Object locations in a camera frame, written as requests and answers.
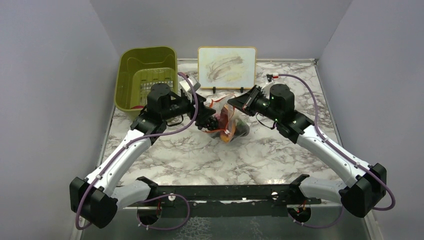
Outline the black toy grape bunch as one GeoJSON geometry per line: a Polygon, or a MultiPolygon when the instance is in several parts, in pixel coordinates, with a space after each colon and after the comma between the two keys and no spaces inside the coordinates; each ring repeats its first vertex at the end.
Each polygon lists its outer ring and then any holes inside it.
{"type": "Polygon", "coordinates": [[[216,117],[210,117],[197,127],[204,132],[215,131],[219,129],[219,120],[216,117]]]}

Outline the clear zip bag orange zipper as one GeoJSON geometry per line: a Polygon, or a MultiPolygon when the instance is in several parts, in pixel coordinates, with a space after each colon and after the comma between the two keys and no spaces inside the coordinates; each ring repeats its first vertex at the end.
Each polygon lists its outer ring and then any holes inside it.
{"type": "Polygon", "coordinates": [[[216,110],[210,129],[202,130],[213,139],[220,139],[229,143],[236,138],[246,137],[250,133],[249,125],[240,118],[239,111],[228,103],[235,98],[235,94],[228,94],[218,99],[212,99],[208,107],[216,110]]]}

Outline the orange toy carrot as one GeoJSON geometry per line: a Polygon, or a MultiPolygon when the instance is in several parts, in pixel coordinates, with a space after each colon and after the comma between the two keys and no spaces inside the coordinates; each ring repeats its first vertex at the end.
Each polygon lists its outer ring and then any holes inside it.
{"type": "Polygon", "coordinates": [[[229,143],[233,138],[234,138],[234,133],[233,132],[225,132],[222,131],[219,135],[220,140],[223,141],[224,143],[229,143]]]}

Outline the olive green plastic bin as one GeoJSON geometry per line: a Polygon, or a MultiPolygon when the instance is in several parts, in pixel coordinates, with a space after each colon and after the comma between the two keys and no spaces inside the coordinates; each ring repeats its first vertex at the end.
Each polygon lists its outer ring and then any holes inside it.
{"type": "Polygon", "coordinates": [[[129,49],[120,57],[114,89],[117,109],[134,120],[145,106],[147,95],[156,83],[165,83],[173,92],[178,90],[178,61],[175,50],[168,46],[129,49]]]}

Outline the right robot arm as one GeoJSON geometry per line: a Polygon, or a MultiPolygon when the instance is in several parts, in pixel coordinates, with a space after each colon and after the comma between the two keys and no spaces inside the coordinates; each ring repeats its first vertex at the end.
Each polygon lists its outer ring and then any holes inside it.
{"type": "Polygon", "coordinates": [[[317,198],[341,204],[352,215],[363,218],[385,196],[383,184],[387,170],[379,163],[371,166],[354,159],[347,150],[329,138],[321,138],[316,124],[295,109],[295,95],[285,84],[270,87],[269,94],[256,85],[248,92],[229,99],[228,104],[251,117],[260,114],[274,121],[276,129],[294,144],[310,151],[339,177],[339,181],[306,176],[288,190],[289,199],[300,204],[307,198],[317,198]]]}

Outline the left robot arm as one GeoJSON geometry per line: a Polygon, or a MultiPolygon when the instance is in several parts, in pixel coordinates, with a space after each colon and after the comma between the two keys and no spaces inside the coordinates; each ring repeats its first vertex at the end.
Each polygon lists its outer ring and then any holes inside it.
{"type": "Polygon", "coordinates": [[[118,183],[158,138],[180,133],[191,125],[216,129],[216,110],[204,104],[206,99],[196,93],[192,83],[186,84],[177,94],[166,83],[155,83],[147,94],[146,105],[118,147],[85,178],[75,177],[71,181],[70,207],[75,213],[77,230],[91,225],[104,228],[122,208],[137,202],[149,206],[168,197],[159,195],[158,185],[146,177],[123,187],[118,183]]]}

